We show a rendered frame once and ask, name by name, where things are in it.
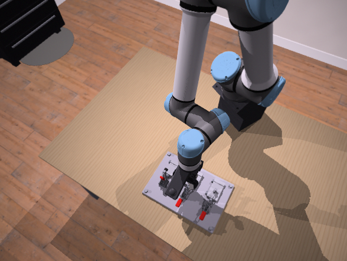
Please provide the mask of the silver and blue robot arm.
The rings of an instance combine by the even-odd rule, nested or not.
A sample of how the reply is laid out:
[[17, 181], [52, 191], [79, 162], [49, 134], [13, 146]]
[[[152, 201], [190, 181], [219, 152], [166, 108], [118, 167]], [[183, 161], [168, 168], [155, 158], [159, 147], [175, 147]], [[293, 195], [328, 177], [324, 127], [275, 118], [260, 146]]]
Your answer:
[[[242, 60], [238, 54], [227, 51], [212, 62], [211, 74], [221, 85], [224, 96], [233, 102], [249, 99], [269, 107], [286, 82], [282, 76], [278, 77], [273, 64], [273, 22], [288, 2], [180, 0], [183, 13], [175, 79], [173, 92], [166, 97], [164, 108], [191, 128], [184, 130], [177, 142], [178, 164], [183, 170], [196, 170], [202, 154], [230, 125], [230, 118], [222, 109], [214, 108], [209, 112], [195, 103], [211, 15], [216, 13], [217, 6], [227, 10], [230, 24], [238, 30], [243, 57]], [[165, 191], [174, 200], [190, 175], [179, 166]]]

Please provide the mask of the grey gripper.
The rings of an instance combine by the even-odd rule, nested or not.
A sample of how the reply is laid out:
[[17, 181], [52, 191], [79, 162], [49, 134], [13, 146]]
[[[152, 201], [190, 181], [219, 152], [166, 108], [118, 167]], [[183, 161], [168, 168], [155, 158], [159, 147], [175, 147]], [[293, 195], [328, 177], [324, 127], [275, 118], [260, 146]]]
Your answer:
[[198, 174], [197, 173], [200, 172], [200, 170], [202, 169], [203, 163], [204, 162], [201, 160], [201, 163], [200, 163], [199, 167], [197, 168], [197, 170], [194, 170], [194, 171], [186, 171], [186, 170], [183, 170], [179, 166], [180, 169], [183, 170], [184, 172], [190, 172], [190, 175], [189, 175], [189, 177], [187, 179], [187, 183], [189, 185], [189, 190], [193, 190], [193, 189], [195, 189], [198, 186], [198, 181], [197, 181]]

